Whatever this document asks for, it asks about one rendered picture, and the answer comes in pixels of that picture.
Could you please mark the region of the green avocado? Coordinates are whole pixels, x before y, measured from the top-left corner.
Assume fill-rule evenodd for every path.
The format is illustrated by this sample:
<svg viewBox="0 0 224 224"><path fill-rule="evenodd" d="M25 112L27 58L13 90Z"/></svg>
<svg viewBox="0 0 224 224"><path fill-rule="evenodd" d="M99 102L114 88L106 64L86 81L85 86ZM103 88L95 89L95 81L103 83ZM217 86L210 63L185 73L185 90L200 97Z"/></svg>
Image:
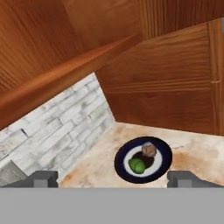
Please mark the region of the green avocado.
<svg viewBox="0 0 224 224"><path fill-rule="evenodd" d="M129 160L129 168L136 174L142 174L145 171L145 164L140 158L132 158Z"/></svg>

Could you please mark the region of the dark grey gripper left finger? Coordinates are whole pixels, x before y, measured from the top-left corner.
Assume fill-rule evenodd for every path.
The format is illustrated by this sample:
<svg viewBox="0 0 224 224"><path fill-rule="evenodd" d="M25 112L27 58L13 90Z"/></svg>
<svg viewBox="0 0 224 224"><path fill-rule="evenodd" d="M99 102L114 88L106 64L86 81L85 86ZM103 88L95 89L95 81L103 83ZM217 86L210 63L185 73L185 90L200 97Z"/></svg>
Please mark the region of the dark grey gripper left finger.
<svg viewBox="0 0 224 224"><path fill-rule="evenodd" d="M57 171L35 171L32 175L29 177L19 180L17 182L5 185L6 187L20 187L20 188L58 188L59 184L57 182L57 179L59 177L59 174Z"/></svg>

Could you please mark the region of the dark blue and white plate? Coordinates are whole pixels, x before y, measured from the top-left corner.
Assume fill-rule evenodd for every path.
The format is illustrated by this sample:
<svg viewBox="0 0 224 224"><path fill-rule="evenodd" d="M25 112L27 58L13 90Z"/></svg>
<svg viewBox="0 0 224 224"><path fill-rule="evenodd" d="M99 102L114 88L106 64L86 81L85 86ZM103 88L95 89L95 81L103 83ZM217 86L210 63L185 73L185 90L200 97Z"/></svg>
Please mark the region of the dark blue and white plate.
<svg viewBox="0 0 224 224"><path fill-rule="evenodd" d="M157 155L152 165L147 167L142 174L134 173L129 166L129 160L138 152L142 146L150 143L157 148ZM115 154L114 167L117 175L130 183L146 184L161 178L172 164L171 147L162 139L154 136L140 136L129 140Z"/></svg>

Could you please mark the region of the wooden wall cabinet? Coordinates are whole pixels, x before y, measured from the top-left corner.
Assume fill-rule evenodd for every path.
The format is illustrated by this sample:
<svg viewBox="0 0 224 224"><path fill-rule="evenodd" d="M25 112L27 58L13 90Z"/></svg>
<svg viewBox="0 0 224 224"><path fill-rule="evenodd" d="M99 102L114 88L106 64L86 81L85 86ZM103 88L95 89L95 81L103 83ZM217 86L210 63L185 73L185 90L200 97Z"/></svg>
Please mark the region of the wooden wall cabinet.
<svg viewBox="0 0 224 224"><path fill-rule="evenodd" d="M0 0L0 130L145 40L218 18L224 0Z"/></svg>

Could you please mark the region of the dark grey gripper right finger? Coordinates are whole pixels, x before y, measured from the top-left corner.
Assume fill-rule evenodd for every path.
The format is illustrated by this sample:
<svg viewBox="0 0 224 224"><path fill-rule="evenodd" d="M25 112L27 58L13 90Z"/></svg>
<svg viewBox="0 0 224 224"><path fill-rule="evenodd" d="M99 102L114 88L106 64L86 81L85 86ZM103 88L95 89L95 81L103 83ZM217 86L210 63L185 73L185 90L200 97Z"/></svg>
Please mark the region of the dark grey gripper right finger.
<svg viewBox="0 0 224 224"><path fill-rule="evenodd" d="M167 187L176 187L176 188L211 188L211 187L222 187L224 185L218 185L213 182L206 181L197 177L190 171L168 171L167 172Z"/></svg>

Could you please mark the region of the brown bread roll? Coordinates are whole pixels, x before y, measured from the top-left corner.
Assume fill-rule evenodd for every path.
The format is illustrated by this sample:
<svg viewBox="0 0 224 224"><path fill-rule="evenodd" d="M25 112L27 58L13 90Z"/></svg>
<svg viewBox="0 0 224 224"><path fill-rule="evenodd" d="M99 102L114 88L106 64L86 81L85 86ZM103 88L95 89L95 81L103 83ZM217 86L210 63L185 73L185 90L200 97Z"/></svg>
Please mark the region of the brown bread roll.
<svg viewBox="0 0 224 224"><path fill-rule="evenodd" d="M144 143L142 146L142 153L149 158L153 158L157 154L157 148L150 142Z"/></svg>

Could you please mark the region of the tall wooden cabinet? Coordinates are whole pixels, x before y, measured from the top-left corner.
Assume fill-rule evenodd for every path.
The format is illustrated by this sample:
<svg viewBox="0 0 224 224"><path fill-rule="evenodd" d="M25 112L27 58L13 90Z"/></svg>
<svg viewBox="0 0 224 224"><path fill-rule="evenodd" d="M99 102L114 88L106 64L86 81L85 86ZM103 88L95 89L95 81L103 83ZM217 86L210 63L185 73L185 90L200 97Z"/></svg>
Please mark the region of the tall wooden cabinet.
<svg viewBox="0 0 224 224"><path fill-rule="evenodd" d="M145 40L96 72L115 119L224 136L221 18Z"/></svg>

